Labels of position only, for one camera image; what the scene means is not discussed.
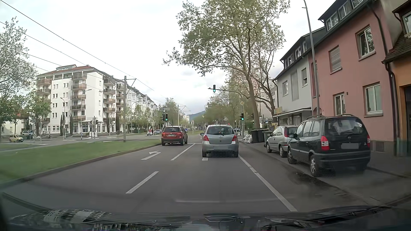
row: parked car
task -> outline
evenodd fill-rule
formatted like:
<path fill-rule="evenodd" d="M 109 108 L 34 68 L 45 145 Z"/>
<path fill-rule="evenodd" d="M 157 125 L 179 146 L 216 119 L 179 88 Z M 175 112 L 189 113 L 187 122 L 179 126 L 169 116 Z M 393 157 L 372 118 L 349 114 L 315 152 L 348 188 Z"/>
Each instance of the parked car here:
<path fill-rule="evenodd" d="M 10 142 L 23 142 L 24 139 L 23 139 L 23 137 L 14 134 L 14 135 L 10 135 L 9 141 L 10 141 Z"/>
<path fill-rule="evenodd" d="M 184 145 L 188 143 L 188 135 L 182 126 L 168 126 L 164 128 L 161 136 L 161 145 L 166 143 L 179 143 Z"/>
<path fill-rule="evenodd" d="M 281 157 L 287 157 L 288 142 L 291 140 L 288 135 L 294 134 L 296 129 L 295 125 L 278 126 L 267 139 L 267 152 L 276 151 Z"/>
<path fill-rule="evenodd" d="M 230 125 L 209 125 L 203 136 L 201 152 L 207 154 L 229 154 L 238 157 L 238 138 Z"/>
<path fill-rule="evenodd" d="M 289 134 L 287 158 L 310 164 L 313 176 L 322 169 L 354 166 L 364 171 L 370 160 L 370 138 L 361 119 L 351 114 L 310 116 Z"/>

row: lane marking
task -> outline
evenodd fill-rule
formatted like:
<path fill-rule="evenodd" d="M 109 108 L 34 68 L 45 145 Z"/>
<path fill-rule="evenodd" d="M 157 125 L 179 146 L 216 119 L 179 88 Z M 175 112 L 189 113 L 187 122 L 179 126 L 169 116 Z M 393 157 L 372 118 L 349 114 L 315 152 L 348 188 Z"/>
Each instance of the lane marking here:
<path fill-rule="evenodd" d="M 143 158 L 143 159 L 141 159 L 141 160 L 148 160 L 149 158 L 152 158 L 152 157 L 154 157 L 154 156 L 156 156 L 156 155 L 158 155 L 158 154 L 160 154 L 161 152 L 158 152 L 158 151 L 154 151 L 154 152 L 149 152 L 149 154 L 152 154 L 151 156 L 148 156 L 148 157 L 146 157 L 146 158 Z"/>
<path fill-rule="evenodd" d="M 287 207 L 291 212 L 297 212 L 297 209 L 287 200 L 281 193 L 279 193 L 264 177 L 262 177 L 244 158 L 238 156 L 247 167 L 267 186 L 267 188 L 274 193 L 274 195 Z"/>
<path fill-rule="evenodd" d="M 191 148 L 192 146 L 194 146 L 194 145 L 195 145 L 195 143 L 192 144 L 190 147 L 186 148 L 186 150 L 182 151 L 182 152 L 181 152 L 180 154 L 178 154 L 177 156 L 175 156 L 173 159 L 171 159 L 171 161 L 177 159 L 177 157 L 181 156 L 181 154 L 185 153 L 185 151 L 187 151 L 188 149 L 190 149 L 190 148 Z"/>
<path fill-rule="evenodd" d="M 136 186 L 132 187 L 130 190 L 126 192 L 126 194 L 130 194 L 134 192 L 136 189 L 138 189 L 140 186 L 142 186 L 145 182 L 147 182 L 149 179 L 151 179 L 154 175 L 156 175 L 158 171 L 153 172 L 151 175 L 149 175 L 146 179 L 142 180 L 140 183 L 138 183 Z"/>

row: tire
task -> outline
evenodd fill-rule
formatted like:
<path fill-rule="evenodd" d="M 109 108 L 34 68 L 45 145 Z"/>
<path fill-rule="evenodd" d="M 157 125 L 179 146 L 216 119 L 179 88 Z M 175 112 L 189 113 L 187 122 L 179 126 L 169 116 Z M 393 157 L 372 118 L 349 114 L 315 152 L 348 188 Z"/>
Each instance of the tire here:
<path fill-rule="evenodd" d="M 289 164 L 296 164 L 297 161 L 293 158 L 293 156 L 291 155 L 291 148 L 288 149 L 287 152 L 287 159 L 288 159 L 288 163 Z"/>
<path fill-rule="evenodd" d="M 320 169 L 320 167 L 318 166 L 318 163 L 315 161 L 314 155 L 311 155 L 311 156 L 310 156 L 310 158 L 309 158 L 309 164 L 310 164 L 309 169 L 310 169 L 311 175 L 312 175 L 313 177 L 320 176 L 320 175 L 321 175 L 321 169 Z"/>
<path fill-rule="evenodd" d="M 271 152 L 272 152 L 272 150 L 270 149 L 270 145 L 268 144 L 268 142 L 267 142 L 267 144 L 266 144 L 266 149 L 267 149 L 267 152 L 268 152 L 268 153 L 271 153 Z"/>
<path fill-rule="evenodd" d="M 285 152 L 282 148 L 281 145 L 278 145 L 278 151 L 280 153 L 281 158 L 286 158 L 287 157 L 287 152 Z"/>

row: window shutter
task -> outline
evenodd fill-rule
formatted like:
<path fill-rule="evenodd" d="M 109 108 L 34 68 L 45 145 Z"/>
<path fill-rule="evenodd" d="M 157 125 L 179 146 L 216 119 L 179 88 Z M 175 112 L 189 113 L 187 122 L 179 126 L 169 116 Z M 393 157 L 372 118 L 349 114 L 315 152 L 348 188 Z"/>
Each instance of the window shutter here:
<path fill-rule="evenodd" d="M 331 71 L 335 71 L 341 67 L 341 58 L 339 55 L 339 46 L 330 51 Z"/>

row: silver hatchback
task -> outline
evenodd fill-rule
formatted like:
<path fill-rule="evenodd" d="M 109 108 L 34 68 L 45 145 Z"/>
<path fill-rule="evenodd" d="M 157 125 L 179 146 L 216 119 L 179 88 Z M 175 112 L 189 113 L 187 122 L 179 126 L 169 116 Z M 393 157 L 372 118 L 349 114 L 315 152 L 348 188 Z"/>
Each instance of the silver hatchback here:
<path fill-rule="evenodd" d="M 232 155 L 238 157 L 238 138 L 230 125 L 209 125 L 202 141 L 202 154 Z"/>

